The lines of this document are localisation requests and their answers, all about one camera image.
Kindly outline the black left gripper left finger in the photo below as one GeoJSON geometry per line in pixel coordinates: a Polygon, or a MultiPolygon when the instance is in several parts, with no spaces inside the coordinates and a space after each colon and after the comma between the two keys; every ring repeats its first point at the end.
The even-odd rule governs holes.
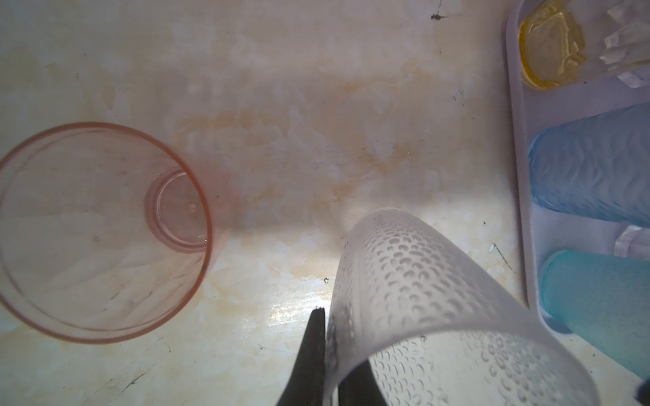
{"type": "Polygon", "coordinates": [[[323,404],[325,309],[315,309],[306,325],[296,362],[277,406],[323,404]]]}

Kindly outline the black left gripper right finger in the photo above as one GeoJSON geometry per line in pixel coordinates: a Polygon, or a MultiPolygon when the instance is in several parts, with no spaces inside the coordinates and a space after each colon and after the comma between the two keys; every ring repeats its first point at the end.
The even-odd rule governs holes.
{"type": "Polygon", "coordinates": [[[338,387],[339,406],[387,406],[369,360],[358,365],[338,387]]]}

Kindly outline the clear cup back row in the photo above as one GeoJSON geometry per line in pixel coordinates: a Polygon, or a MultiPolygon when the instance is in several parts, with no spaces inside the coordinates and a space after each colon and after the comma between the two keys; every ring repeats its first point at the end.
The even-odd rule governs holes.
{"type": "Polygon", "coordinates": [[[365,365],[388,405],[597,405],[585,368],[531,311],[419,218],[350,230],[329,310],[324,395],[365,365]]]}

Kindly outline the pink plastic cup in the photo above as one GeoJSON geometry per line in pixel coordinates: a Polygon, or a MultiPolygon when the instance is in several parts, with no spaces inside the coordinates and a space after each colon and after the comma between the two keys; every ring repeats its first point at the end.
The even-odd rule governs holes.
{"type": "Polygon", "coordinates": [[[139,130],[70,123],[1,160],[1,302],[75,343],[150,333],[192,300],[236,223],[231,177],[139,130]]]}

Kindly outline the teal dimpled plastic cup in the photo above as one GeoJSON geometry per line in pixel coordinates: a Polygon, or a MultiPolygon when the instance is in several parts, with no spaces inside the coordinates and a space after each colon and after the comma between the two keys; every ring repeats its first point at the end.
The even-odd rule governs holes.
{"type": "Polygon", "coordinates": [[[648,380],[648,261],[560,250],[538,282],[540,305],[555,323],[648,380]]]}

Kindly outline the clear glass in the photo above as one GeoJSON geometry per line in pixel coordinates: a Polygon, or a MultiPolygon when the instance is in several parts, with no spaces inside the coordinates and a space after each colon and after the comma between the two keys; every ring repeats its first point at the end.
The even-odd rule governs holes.
{"type": "Polygon", "coordinates": [[[614,255],[648,261],[650,259],[650,229],[630,225],[614,242],[614,255]]]}
{"type": "Polygon", "coordinates": [[[616,29],[599,59],[631,89],[649,86],[649,1],[618,1],[608,10],[616,29]]]}

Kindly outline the blue ribbed plastic cup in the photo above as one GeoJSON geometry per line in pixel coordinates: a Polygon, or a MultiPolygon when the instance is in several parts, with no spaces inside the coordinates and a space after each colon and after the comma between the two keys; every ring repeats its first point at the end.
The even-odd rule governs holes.
{"type": "Polygon", "coordinates": [[[546,129],[531,143],[528,162],[536,205],[648,227],[648,103],[546,129]]]}

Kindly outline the amber plastic cup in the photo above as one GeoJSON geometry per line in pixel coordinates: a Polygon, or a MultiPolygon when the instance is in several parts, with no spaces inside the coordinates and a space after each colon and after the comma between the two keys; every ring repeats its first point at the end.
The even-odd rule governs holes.
{"type": "Polygon", "coordinates": [[[522,79],[545,91],[578,79],[585,64],[585,38],[567,1],[544,1],[521,23],[518,33],[522,79]]]}

